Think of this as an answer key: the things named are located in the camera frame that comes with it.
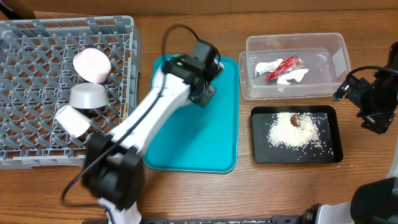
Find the white paper cup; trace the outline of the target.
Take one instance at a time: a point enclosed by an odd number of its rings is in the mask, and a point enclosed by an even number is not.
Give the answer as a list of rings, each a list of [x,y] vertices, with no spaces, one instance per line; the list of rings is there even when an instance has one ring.
[[[61,107],[55,119],[73,138],[78,138],[90,128],[90,119],[70,105]]]

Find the pink-white small bowl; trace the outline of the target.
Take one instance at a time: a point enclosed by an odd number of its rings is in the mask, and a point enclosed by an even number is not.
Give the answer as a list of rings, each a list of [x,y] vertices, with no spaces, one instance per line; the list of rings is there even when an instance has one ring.
[[[76,54],[73,66],[79,76],[91,83],[105,82],[111,70],[109,58],[95,48],[87,48]]]

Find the brown food chunk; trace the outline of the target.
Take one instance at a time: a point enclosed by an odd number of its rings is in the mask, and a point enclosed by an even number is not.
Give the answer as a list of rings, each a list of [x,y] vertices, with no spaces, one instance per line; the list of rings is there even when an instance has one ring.
[[[298,114],[293,114],[292,117],[290,118],[290,122],[292,123],[293,126],[299,127],[301,126],[300,123],[300,116]]]

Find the large white round plate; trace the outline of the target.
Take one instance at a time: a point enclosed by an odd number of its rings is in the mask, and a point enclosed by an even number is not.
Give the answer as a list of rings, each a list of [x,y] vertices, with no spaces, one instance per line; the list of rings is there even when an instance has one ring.
[[[215,61],[215,64],[218,66],[218,70],[220,72],[222,72],[224,70],[224,65],[220,61],[218,61],[217,59],[214,59],[214,61]]]

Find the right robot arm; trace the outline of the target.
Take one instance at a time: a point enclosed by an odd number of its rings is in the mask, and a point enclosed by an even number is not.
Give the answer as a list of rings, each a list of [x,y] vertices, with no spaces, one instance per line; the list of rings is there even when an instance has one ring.
[[[384,134],[397,109],[397,43],[389,49],[387,65],[368,65],[350,71],[333,94],[358,108],[362,128]],[[350,202],[338,205],[315,204],[292,223],[397,223],[397,177],[360,186]]]

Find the grey-green ceramic bowl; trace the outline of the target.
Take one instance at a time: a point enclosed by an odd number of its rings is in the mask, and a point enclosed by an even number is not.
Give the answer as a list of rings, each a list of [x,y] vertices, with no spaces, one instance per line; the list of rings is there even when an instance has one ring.
[[[106,89],[98,83],[81,83],[72,87],[69,104],[79,109],[104,107],[109,103]]]

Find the rice grains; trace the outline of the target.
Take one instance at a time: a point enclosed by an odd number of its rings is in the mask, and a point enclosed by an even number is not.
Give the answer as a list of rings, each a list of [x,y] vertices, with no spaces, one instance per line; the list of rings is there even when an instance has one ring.
[[[300,116],[301,126],[290,122],[293,114]],[[330,124],[326,113],[289,113],[271,115],[266,123],[269,131],[267,149],[275,149],[272,156],[281,153],[281,162],[332,162],[334,161]]]

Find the red snack wrapper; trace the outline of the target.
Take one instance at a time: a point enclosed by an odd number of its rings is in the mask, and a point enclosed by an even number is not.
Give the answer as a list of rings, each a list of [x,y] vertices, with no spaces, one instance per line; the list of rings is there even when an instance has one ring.
[[[273,72],[270,72],[267,75],[267,78],[269,80],[274,80],[287,72],[291,72],[292,70],[300,69],[302,67],[303,61],[295,55],[285,59]]]

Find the white napkin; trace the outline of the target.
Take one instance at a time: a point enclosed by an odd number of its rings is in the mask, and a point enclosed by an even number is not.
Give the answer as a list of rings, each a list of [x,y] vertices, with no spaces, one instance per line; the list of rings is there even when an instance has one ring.
[[[284,60],[285,59],[278,58],[269,62],[257,63],[251,75],[253,79],[252,84],[257,86],[278,86],[279,91],[283,91],[286,86],[290,86],[293,83],[300,83],[309,72],[309,69],[305,68],[304,65],[302,68],[287,72],[274,80],[269,80],[267,78],[267,75],[273,72]]]

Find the wooden chopstick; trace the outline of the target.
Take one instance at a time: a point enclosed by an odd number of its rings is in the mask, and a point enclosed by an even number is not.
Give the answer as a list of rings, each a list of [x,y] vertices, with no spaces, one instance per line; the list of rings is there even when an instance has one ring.
[[[123,116],[122,116],[122,121],[126,119],[126,114],[127,114],[127,109],[128,109],[128,104],[124,104],[124,109],[123,109]]]

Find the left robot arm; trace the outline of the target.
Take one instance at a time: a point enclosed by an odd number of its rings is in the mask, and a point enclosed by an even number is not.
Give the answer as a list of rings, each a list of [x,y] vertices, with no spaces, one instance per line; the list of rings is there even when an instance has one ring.
[[[176,109],[208,104],[216,92],[210,83],[223,69],[212,56],[185,54],[165,60],[152,90],[133,113],[108,134],[90,137],[82,183],[105,208],[109,223],[141,223],[136,202],[144,186],[146,150]]]

